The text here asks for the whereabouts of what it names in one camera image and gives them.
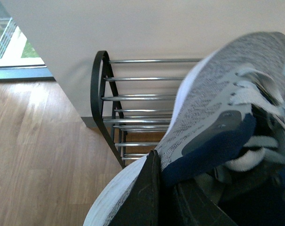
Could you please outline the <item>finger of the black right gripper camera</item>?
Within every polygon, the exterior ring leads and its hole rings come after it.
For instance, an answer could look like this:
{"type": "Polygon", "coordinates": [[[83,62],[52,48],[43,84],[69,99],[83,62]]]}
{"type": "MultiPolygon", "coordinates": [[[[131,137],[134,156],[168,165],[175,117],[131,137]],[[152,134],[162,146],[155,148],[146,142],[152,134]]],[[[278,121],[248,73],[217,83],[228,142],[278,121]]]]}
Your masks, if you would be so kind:
{"type": "Polygon", "coordinates": [[[214,204],[195,181],[175,186],[176,226],[235,226],[236,223],[214,204]]]}

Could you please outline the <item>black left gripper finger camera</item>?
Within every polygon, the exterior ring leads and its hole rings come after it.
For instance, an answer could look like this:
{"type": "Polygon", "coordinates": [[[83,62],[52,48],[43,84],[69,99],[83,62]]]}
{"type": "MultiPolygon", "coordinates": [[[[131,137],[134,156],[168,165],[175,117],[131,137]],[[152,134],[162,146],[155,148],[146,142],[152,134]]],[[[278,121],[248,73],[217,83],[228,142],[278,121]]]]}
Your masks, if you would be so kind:
{"type": "Polygon", "coordinates": [[[110,226],[157,226],[159,210],[160,161],[152,150],[110,226]]]}

